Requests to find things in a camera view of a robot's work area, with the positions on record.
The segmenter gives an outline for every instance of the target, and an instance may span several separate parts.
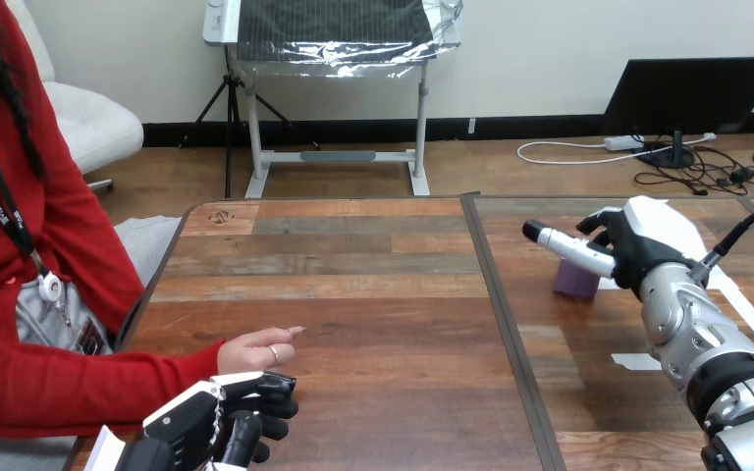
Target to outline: purple block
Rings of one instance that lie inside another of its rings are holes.
[[[560,259],[554,291],[576,297],[593,299],[600,286],[600,276],[583,270],[565,258]]]

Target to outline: robotic arm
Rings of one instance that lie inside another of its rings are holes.
[[[605,229],[593,240],[535,221],[525,223],[523,232],[634,292],[643,303],[649,353],[661,362],[706,434],[701,458],[707,469],[754,471],[754,343],[705,290],[726,251],[719,244],[695,262],[692,258],[705,249],[694,225],[666,203],[645,196],[621,209],[594,213],[577,229],[590,235],[600,227]]]
[[[143,438],[125,444],[102,428],[86,471],[245,470],[263,462],[298,412],[294,378],[270,372],[239,373],[199,381],[143,421]]]

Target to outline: white chair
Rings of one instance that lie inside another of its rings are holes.
[[[22,27],[56,112],[59,130],[82,173],[138,152],[143,129],[135,114],[99,93],[56,82],[50,55],[24,0],[7,0],[7,5]],[[89,186],[97,190],[111,187],[113,182],[105,180]]]

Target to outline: wooden table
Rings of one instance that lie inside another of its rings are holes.
[[[130,348],[184,354],[306,326],[284,371],[298,378],[300,413],[259,469],[702,469],[701,432],[664,375],[611,360],[643,351],[639,301],[553,294],[556,257],[521,235],[526,219],[570,231],[608,204],[622,201],[204,204],[188,213]],[[708,246],[747,214],[731,199],[671,204]],[[724,268],[754,303],[754,230]]]

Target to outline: white cable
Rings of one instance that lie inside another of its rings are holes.
[[[715,139],[715,135],[711,132],[707,132],[704,134],[704,136],[698,140],[689,140],[687,142],[684,142],[684,145],[692,145],[692,144],[698,144],[701,142],[708,142],[710,140]],[[531,164],[543,164],[543,165],[592,165],[592,164],[608,164],[611,162],[619,162],[621,160],[628,160],[628,159],[635,159],[637,157],[643,156],[643,155],[649,155],[649,154],[656,154],[658,152],[663,152],[667,149],[672,149],[671,147],[662,147],[660,149],[655,149],[652,151],[645,151],[645,152],[638,152],[636,154],[631,155],[622,155],[620,157],[613,157],[611,159],[605,159],[605,160],[588,160],[588,161],[575,161],[575,162],[557,162],[553,160],[532,160],[528,159],[527,157],[521,155],[522,149],[525,149],[527,147],[533,146],[533,145],[562,145],[565,147],[583,147],[583,148],[600,148],[605,147],[606,144],[570,144],[567,142],[548,142],[548,141],[538,141],[538,142],[528,142],[521,147],[519,147],[515,153],[518,155],[518,158],[529,162]]]

